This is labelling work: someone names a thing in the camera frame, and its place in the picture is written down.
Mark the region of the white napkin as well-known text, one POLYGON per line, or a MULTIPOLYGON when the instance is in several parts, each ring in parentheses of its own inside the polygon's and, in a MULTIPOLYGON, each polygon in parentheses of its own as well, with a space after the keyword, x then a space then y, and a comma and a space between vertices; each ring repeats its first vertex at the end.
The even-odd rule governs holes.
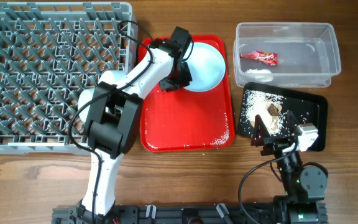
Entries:
POLYGON ((273 80, 272 72, 269 69, 248 69, 246 74, 261 83, 267 83, 273 80))

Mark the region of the red snack wrapper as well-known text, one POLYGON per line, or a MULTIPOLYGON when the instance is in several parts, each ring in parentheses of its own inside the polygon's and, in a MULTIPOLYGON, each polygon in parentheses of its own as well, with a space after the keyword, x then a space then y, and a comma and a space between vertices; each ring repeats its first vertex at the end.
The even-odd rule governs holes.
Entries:
POLYGON ((240 53, 239 56, 240 58, 256 60, 270 66, 278 65, 278 55, 275 52, 263 52, 256 50, 248 53, 240 53))

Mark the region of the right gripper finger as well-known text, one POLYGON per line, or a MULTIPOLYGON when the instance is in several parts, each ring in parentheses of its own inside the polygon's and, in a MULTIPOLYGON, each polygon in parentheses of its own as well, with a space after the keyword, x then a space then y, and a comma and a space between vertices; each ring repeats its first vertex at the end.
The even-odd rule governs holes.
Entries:
POLYGON ((251 139, 252 145, 266 145, 273 142, 267 128, 260 115, 255 116, 254 120, 254 132, 251 139))
POLYGON ((295 133, 295 129, 300 124, 292 111, 288 110, 282 114, 282 127, 280 135, 283 137, 291 136, 295 133))

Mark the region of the brown food scraps with rice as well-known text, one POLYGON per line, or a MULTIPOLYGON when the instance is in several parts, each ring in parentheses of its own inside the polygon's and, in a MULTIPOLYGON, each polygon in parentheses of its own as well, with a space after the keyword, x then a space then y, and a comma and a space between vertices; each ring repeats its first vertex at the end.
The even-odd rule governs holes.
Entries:
POLYGON ((237 133, 243 137, 251 137, 254 132, 254 120, 260 115, 268 133, 272 137, 282 137, 282 114, 292 111, 300 124, 313 122, 314 106, 305 100, 274 95, 257 90, 244 92, 237 133))

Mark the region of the light green bowl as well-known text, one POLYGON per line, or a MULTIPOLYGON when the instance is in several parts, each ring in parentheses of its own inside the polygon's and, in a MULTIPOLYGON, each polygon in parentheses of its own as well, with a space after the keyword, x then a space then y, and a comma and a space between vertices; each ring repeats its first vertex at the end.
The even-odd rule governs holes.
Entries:
MULTIPOLYGON (((94 88, 83 90, 78 99, 78 109, 82 108, 87 102, 93 99, 94 88)), ((80 114, 79 117, 82 122, 86 121, 89 106, 87 106, 80 114)))

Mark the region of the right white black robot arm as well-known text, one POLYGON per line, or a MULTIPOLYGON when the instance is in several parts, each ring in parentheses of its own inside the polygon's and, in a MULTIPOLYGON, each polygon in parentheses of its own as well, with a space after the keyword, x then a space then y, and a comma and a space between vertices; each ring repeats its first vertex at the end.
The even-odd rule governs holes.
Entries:
POLYGON ((287 113, 290 135, 273 137, 262 118, 254 120, 251 145, 262 146, 262 156, 273 155, 276 175, 283 184, 284 196, 276 196, 270 205, 257 208, 260 223, 327 223, 323 203, 328 184, 328 171, 316 162, 302 162, 300 152, 306 151, 318 138, 318 129, 311 123, 299 124, 293 113, 287 113))

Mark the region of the small light blue bowl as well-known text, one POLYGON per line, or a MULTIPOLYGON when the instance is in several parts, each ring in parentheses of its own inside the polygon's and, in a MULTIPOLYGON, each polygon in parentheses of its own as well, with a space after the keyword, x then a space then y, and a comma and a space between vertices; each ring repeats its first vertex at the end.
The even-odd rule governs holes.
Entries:
POLYGON ((109 85, 116 85, 118 88, 127 83, 127 73, 119 70, 108 70, 102 73, 98 83, 105 82, 109 85))

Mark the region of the large light blue plate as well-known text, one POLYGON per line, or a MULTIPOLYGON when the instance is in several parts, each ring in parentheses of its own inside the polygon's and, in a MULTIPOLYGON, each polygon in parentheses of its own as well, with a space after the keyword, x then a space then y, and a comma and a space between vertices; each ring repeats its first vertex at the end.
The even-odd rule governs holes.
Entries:
POLYGON ((217 87, 226 73, 226 63, 220 51, 212 45, 195 42, 193 50, 187 50, 186 61, 192 81, 185 87, 188 91, 205 92, 217 87))

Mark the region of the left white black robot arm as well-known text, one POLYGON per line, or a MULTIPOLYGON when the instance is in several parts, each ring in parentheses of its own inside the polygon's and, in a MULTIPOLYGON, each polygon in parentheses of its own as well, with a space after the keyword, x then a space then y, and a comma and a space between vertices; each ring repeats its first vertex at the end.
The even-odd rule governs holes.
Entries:
POLYGON ((80 95, 77 116, 84 122, 91 153, 88 188, 76 211, 86 223, 104 223, 112 212, 117 175, 124 154, 139 132, 142 105, 156 85, 175 91, 191 82, 188 59, 192 38, 155 39, 127 75, 104 72, 98 85, 80 95))

